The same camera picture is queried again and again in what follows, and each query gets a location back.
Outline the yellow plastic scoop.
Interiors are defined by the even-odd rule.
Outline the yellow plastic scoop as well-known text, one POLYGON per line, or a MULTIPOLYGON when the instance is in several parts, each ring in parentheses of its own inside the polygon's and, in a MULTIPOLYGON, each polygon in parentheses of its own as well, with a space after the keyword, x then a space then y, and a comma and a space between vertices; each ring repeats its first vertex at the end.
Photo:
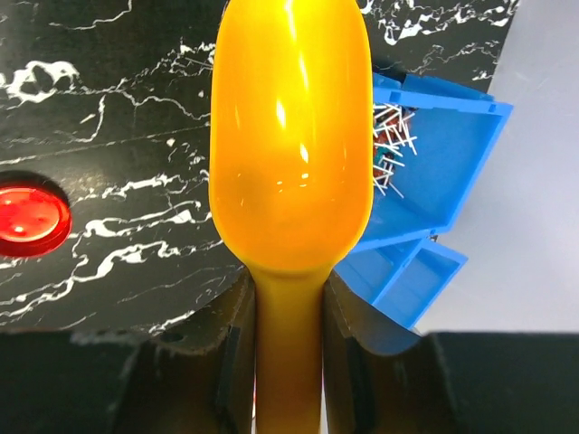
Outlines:
POLYGON ((316 433, 323 287, 372 201, 372 68, 354 1, 231 1, 214 54, 209 199, 256 286, 256 430, 316 433))

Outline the blue bin with lollipops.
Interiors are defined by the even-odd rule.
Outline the blue bin with lollipops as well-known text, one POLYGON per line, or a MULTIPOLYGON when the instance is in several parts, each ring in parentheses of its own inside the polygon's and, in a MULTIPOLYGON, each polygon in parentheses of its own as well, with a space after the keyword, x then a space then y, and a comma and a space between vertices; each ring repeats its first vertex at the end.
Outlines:
POLYGON ((485 92, 434 77, 376 74, 373 85, 376 103, 413 110, 413 148, 403 151, 393 189, 375 193, 355 251, 449 231, 513 111, 485 92))

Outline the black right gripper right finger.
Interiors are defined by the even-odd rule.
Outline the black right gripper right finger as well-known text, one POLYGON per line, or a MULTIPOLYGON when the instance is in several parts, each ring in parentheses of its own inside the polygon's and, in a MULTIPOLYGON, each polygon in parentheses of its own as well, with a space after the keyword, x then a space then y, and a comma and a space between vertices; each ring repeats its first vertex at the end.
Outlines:
POLYGON ((323 374, 332 433, 575 433, 578 337, 417 335, 324 286, 323 374))

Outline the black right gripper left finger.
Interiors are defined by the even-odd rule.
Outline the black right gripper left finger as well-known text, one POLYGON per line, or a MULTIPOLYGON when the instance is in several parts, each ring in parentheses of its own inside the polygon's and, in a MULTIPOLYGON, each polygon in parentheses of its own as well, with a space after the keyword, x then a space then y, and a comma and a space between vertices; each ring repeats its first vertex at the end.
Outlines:
POLYGON ((4 433, 248 433, 254 284, 247 271, 157 336, 1 334, 4 433))

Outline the red jar lid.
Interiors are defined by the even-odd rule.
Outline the red jar lid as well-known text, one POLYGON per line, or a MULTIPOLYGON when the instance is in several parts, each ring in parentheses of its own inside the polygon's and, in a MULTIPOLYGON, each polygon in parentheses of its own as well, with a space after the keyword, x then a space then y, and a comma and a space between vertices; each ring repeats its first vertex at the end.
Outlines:
POLYGON ((31 185, 1 187, 1 255, 34 258, 57 250, 71 233, 68 203, 31 185))

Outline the blue bin with flower candies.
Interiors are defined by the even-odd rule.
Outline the blue bin with flower candies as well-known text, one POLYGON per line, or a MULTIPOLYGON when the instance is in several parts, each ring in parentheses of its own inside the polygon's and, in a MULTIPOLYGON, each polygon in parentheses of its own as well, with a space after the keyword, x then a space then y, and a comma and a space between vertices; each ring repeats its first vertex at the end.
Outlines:
POLYGON ((424 238, 348 254, 337 274, 365 302, 413 329, 468 258, 424 238))

